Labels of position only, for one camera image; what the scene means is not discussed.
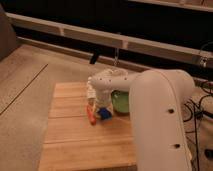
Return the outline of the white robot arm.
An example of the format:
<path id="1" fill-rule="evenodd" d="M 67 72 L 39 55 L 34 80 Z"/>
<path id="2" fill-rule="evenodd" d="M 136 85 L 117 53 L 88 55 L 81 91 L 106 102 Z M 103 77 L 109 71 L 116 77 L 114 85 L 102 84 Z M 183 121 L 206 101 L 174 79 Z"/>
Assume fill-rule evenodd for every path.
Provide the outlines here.
<path id="1" fill-rule="evenodd" d="M 98 90 L 129 93 L 129 111 L 138 171 L 192 171 L 181 105 L 195 83 L 179 69 L 150 69 L 126 76 L 94 76 Z"/>

